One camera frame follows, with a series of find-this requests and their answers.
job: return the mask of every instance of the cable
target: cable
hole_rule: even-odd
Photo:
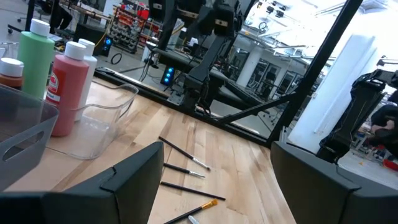
[[[113,59],[117,56],[120,55],[120,58],[117,62],[113,62]],[[111,64],[112,65],[117,65],[120,61],[122,60],[122,54],[121,53],[116,53],[115,55],[113,55],[113,57],[111,58]]]
[[[98,46],[98,44],[100,44],[101,41],[103,41],[104,37],[106,36],[106,33],[107,33],[108,29],[110,28],[110,26],[111,26],[112,23],[113,23],[113,19],[114,19],[115,17],[116,17],[116,15],[112,17],[112,19],[110,20],[110,22],[108,23],[108,25],[105,27],[104,35],[102,35],[102,37],[100,38],[100,40],[95,44],[95,47]]]

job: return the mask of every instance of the white bottle cap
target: white bottle cap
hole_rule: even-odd
[[[12,58],[0,59],[0,74],[8,77],[22,77],[24,63]]]
[[[75,60],[83,60],[85,57],[86,46],[73,41],[67,42],[65,56]]]
[[[95,44],[85,39],[79,39],[79,44],[86,46],[86,56],[92,56],[94,53]]]
[[[34,34],[48,37],[50,34],[50,24],[38,19],[32,19],[30,24],[30,31]]]

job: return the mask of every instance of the red paint bottle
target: red paint bottle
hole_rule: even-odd
[[[65,55],[56,55],[46,101],[59,110],[52,136],[67,136],[75,123],[89,65],[83,61],[86,47],[69,41]]]

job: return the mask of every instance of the wooden table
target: wooden table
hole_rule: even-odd
[[[206,178],[164,168],[163,181],[227,198],[195,215],[200,223],[295,223],[277,185],[268,149],[141,96],[133,103],[126,128],[102,156],[82,161],[56,146],[46,148],[40,164],[6,191],[65,190],[157,141],[158,136],[211,166],[208,172],[165,144],[165,162]],[[164,223],[209,200],[160,186],[149,223]]]

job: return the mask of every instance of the clear plastic container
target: clear plastic container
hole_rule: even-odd
[[[52,137],[47,147],[78,159],[95,159],[100,156],[120,130],[126,127],[127,115],[138,89],[132,85],[108,87],[91,83],[86,106],[71,110],[83,111],[70,135]]]

